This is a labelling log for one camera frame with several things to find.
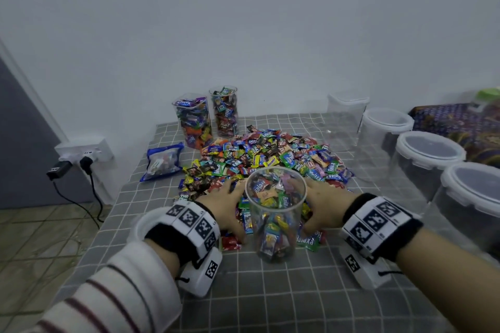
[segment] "green lid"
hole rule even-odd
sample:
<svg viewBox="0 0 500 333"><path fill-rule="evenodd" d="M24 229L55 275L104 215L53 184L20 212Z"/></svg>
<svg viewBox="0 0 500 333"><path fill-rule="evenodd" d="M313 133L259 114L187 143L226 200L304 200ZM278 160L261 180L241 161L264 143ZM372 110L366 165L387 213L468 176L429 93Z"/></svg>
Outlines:
<svg viewBox="0 0 500 333"><path fill-rule="evenodd" d="M495 99L500 98L500 89L498 88L485 88L484 90L479 90L476 94L476 98L484 100L485 102L491 102Z"/></svg>

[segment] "forearm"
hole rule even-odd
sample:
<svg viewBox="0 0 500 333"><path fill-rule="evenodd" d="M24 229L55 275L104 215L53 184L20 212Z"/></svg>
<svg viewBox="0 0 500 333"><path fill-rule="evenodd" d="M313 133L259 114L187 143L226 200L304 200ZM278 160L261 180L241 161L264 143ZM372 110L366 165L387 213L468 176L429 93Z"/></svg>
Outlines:
<svg viewBox="0 0 500 333"><path fill-rule="evenodd" d="M500 272L485 260L422 228L397 265L460 331L500 326Z"/></svg>
<svg viewBox="0 0 500 333"><path fill-rule="evenodd" d="M177 255L132 242L75 294L50 308L33 331L164 331L182 305L174 282Z"/></svg>

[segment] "striped sleeve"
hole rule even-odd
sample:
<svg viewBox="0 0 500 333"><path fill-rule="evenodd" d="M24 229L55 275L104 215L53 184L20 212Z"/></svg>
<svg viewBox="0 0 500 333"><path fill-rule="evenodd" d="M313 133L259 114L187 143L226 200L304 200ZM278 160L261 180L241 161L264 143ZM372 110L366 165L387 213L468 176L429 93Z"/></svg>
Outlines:
<svg viewBox="0 0 500 333"><path fill-rule="evenodd" d="M144 242L131 242L29 331L161 333L181 308L165 264Z"/></svg>

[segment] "gray door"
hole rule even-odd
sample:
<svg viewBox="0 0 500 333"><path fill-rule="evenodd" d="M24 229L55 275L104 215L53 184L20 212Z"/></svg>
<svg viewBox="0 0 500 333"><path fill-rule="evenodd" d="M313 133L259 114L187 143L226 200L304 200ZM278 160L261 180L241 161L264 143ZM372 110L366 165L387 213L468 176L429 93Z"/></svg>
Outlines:
<svg viewBox="0 0 500 333"><path fill-rule="evenodd" d="M0 209L66 204L46 172L58 161L57 136L0 59ZM92 200L90 184L72 168L57 180L61 193Z"/></svg>

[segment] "floor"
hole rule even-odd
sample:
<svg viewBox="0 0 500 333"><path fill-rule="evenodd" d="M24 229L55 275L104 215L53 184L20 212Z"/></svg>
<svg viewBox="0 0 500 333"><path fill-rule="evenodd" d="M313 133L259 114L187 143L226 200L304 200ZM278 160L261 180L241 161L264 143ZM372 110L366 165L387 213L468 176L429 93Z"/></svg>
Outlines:
<svg viewBox="0 0 500 333"><path fill-rule="evenodd" d="M0 332L28 328L49 306L97 234L85 214L74 204L0 210Z"/></svg>

